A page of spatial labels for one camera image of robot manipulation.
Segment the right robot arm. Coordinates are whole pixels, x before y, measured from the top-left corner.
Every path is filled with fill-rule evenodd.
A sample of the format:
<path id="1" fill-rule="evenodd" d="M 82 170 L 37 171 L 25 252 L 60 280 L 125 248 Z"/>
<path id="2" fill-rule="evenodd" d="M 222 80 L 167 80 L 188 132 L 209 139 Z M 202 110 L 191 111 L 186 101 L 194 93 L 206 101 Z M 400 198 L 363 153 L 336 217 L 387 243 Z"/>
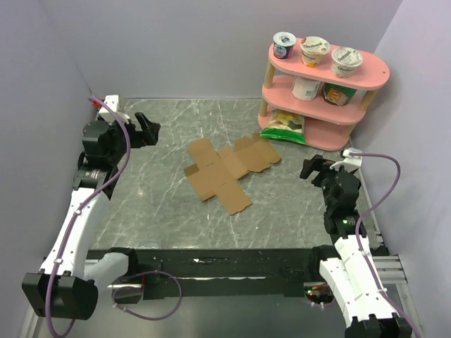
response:
<path id="1" fill-rule="evenodd" d="M 303 162 L 300 178 L 316 177 L 326 211 L 324 225 L 332 245 L 311 250 L 309 275 L 324 280 L 345 319 L 346 337 L 420 337 L 412 319 L 387 295 L 376 270 L 363 226 L 368 211 L 356 210 L 362 185 L 355 173 L 367 155 L 348 148 L 341 161 L 315 155 Z"/>

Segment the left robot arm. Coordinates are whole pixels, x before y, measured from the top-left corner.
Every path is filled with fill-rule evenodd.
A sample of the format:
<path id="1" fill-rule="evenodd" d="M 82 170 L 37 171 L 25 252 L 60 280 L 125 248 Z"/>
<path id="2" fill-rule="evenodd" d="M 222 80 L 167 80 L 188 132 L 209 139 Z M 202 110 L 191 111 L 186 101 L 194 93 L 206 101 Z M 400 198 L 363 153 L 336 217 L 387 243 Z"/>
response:
<path id="1" fill-rule="evenodd" d="M 35 273 L 26 273 L 22 289 L 39 317 L 89 319 L 99 294 L 112 282 L 135 281 L 140 273 L 134 249 L 111 248 L 97 263 L 86 267 L 85 260 L 94 231 L 104 217 L 117 184 L 118 164 L 126 155 L 126 145 L 139 149 L 154 146 L 160 124 L 136 113 L 139 127 L 128 121 L 98 119 L 83 128 L 83 152 L 73 180 L 70 205 L 58 238 Z"/>

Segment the brown cardboard box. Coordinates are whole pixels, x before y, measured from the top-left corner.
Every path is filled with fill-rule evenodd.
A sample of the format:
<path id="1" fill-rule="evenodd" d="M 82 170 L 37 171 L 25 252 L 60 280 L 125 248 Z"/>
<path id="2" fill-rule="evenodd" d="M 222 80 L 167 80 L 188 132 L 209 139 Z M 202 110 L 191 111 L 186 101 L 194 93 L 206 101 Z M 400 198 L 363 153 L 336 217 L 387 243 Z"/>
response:
<path id="1" fill-rule="evenodd" d="M 238 180 L 248 173 L 260 173 L 281 161 L 272 144 L 254 133 L 241 137 L 234 146 L 213 148 L 206 137 L 187 145 L 194 163 L 184 169 L 201 201 L 217 197 L 229 215 L 234 215 L 252 204 Z"/>

